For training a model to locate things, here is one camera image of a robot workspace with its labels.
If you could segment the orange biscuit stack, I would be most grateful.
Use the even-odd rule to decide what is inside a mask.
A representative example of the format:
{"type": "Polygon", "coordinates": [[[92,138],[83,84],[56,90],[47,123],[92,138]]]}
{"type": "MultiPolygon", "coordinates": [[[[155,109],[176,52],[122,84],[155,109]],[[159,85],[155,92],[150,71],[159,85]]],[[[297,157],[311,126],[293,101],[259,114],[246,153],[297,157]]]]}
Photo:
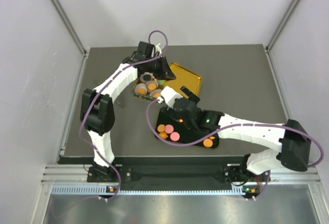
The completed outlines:
{"type": "Polygon", "coordinates": [[[143,95],[147,93],[147,91],[144,88],[138,89],[137,92],[140,93],[140,94],[143,94],[143,95]]]}

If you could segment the black sandwich cookie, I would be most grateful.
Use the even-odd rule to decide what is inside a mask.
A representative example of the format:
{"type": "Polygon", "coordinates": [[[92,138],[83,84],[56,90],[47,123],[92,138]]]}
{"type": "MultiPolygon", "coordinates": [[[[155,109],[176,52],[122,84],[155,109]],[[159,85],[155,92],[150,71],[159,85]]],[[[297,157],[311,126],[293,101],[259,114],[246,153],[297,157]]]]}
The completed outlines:
{"type": "Polygon", "coordinates": [[[143,80],[145,82],[152,80],[152,76],[150,74],[144,74],[143,75],[143,80]]]}

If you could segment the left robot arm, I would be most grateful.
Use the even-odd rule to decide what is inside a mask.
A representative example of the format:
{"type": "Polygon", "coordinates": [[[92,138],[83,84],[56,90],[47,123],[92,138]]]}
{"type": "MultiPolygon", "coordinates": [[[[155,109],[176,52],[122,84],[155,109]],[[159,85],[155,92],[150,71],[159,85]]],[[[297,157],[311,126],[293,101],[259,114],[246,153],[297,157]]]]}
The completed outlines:
{"type": "Polygon", "coordinates": [[[94,150],[94,159],[89,169],[90,182],[109,182],[120,176],[112,165],[115,156],[110,135],[115,122],[114,101],[118,96],[145,73],[158,80],[176,78],[163,53],[159,45],[140,42],[137,50],[126,57],[107,80],[83,92],[79,131],[88,132],[90,139],[87,143],[94,150]]]}

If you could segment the orange round biscuit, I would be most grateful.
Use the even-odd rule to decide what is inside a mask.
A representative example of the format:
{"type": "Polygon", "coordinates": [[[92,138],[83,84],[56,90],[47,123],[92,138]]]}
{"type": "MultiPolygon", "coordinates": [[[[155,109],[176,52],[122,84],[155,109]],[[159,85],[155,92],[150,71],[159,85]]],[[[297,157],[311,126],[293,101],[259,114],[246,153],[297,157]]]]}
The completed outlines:
{"type": "Polygon", "coordinates": [[[149,83],[149,84],[147,85],[147,88],[148,88],[148,91],[149,91],[149,92],[152,92],[152,91],[156,90],[157,87],[158,87],[158,85],[157,85],[156,83],[154,83],[154,82],[149,83]]]}

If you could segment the gold tin lid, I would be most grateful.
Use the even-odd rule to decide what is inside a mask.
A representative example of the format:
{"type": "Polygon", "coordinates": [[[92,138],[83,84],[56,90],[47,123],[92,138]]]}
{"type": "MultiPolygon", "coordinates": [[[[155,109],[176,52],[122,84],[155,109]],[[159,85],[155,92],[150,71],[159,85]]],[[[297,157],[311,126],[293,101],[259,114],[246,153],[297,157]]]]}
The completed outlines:
{"type": "Polygon", "coordinates": [[[201,75],[189,70],[186,67],[183,67],[182,65],[179,65],[178,63],[171,63],[170,69],[175,74],[176,79],[166,81],[164,85],[165,87],[168,86],[187,98],[188,96],[180,90],[183,86],[185,86],[196,96],[199,96],[202,85],[201,75]]]}

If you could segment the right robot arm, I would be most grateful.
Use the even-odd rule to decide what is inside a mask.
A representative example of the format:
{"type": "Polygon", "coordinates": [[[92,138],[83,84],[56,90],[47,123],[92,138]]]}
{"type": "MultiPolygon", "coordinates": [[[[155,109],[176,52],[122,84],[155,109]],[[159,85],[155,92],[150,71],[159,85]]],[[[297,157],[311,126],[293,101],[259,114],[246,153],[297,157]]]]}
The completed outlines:
{"type": "Polygon", "coordinates": [[[257,175],[285,167],[296,172],[308,169],[311,141],[302,125],[296,120],[285,124],[266,124],[233,117],[220,111],[202,110],[199,97],[182,87],[182,96],[165,87],[163,96],[174,117],[188,130],[203,136],[216,132],[221,139],[235,139],[264,146],[260,153],[247,154],[240,166],[240,175],[247,181],[257,175]]]}

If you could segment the green christmas cookie tin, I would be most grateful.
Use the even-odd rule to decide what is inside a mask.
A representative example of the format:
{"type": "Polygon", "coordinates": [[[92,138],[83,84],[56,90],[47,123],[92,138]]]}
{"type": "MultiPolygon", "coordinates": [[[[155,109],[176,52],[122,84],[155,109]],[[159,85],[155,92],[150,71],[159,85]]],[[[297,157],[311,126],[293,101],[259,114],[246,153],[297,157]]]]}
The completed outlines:
{"type": "Polygon", "coordinates": [[[160,97],[165,84],[166,80],[157,80],[153,78],[152,80],[143,82],[138,79],[133,88],[133,95],[137,98],[153,101],[160,97]]]}

